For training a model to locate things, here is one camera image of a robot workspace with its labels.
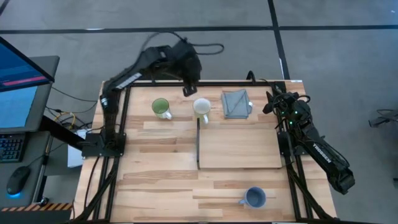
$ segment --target ceramic mug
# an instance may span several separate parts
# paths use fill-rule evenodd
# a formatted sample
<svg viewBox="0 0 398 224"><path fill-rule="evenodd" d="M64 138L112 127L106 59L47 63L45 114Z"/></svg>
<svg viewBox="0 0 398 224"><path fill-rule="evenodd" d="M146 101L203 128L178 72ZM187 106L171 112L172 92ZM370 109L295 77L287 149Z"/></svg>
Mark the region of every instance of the ceramic mug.
<svg viewBox="0 0 398 224"><path fill-rule="evenodd" d="M210 109L211 103L207 99L200 98L193 102L193 111L195 112L195 116L205 124L209 123L208 114L210 112Z"/></svg>
<svg viewBox="0 0 398 224"><path fill-rule="evenodd" d="M245 203L251 208L261 208L266 204L266 193L259 187L251 187L244 193L243 200L239 203Z"/></svg>
<svg viewBox="0 0 398 224"><path fill-rule="evenodd" d="M155 113L156 117L160 119L172 119L173 116L170 112L170 105L166 99L159 98L152 103L152 111Z"/></svg>

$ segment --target warning tape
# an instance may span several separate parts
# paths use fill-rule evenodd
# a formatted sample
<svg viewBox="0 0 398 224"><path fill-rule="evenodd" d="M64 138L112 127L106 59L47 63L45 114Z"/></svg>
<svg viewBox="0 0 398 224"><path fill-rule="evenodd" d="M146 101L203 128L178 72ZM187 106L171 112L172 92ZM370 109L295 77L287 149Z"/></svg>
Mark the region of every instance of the warning tape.
<svg viewBox="0 0 398 224"><path fill-rule="evenodd" d="M35 211L60 211L72 209L72 203L48 203L41 207L37 204L32 204L26 207L11 207L2 208L1 212L35 212Z"/></svg>

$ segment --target cutting board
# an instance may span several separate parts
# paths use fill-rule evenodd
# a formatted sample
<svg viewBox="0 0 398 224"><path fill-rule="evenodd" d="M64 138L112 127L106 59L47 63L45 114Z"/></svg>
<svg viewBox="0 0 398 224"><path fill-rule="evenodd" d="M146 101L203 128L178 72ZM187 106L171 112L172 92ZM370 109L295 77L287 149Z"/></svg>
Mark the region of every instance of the cutting board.
<svg viewBox="0 0 398 224"><path fill-rule="evenodd" d="M201 129L200 167L282 167L275 129Z"/></svg>

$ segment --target blue mug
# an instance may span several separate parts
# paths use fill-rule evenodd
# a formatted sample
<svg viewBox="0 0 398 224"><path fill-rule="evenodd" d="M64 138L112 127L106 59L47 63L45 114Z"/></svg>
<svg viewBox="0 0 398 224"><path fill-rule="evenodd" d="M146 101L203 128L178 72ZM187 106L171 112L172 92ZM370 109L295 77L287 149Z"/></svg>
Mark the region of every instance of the blue mug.
<svg viewBox="0 0 398 224"><path fill-rule="evenodd" d="M261 208L266 204L266 193L259 187L251 187L244 193L244 199L239 203L246 203L252 208Z"/></svg>

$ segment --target mug handle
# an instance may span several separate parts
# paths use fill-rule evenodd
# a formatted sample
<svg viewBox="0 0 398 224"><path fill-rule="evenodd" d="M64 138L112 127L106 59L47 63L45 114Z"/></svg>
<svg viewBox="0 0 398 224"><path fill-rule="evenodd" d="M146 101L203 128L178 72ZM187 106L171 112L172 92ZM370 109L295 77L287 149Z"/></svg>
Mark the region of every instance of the mug handle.
<svg viewBox="0 0 398 224"><path fill-rule="evenodd" d="M205 121L205 124L209 123L209 118L207 117L207 114L203 115L203 120Z"/></svg>
<svg viewBox="0 0 398 224"><path fill-rule="evenodd" d="M172 114L170 112L166 112L166 118L167 119L172 119L173 116L172 116Z"/></svg>

